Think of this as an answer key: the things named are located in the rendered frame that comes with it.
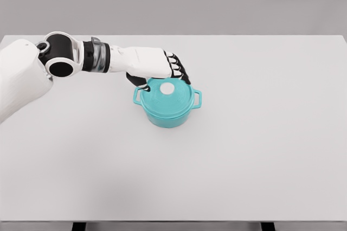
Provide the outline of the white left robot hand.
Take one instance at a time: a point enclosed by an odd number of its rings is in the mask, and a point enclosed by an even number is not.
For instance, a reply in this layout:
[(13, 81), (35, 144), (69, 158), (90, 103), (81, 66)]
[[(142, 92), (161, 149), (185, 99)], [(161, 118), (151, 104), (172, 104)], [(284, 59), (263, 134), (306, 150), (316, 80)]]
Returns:
[(189, 76), (178, 56), (161, 48), (128, 47), (124, 49), (127, 79), (149, 92), (147, 80), (174, 78), (190, 85)]

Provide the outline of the teal pot lid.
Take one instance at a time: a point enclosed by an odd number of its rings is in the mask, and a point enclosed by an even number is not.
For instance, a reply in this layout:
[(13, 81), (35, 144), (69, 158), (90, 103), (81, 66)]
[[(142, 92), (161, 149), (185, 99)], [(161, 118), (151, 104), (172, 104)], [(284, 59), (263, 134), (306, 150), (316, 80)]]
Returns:
[[(164, 94), (160, 87), (164, 83), (174, 86), (171, 94)], [(149, 79), (150, 91), (141, 91), (140, 102), (146, 112), (165, 119), (174, 118), (188, 111), (194, 104), (194, 90), (185, 81), (176, 78)]]

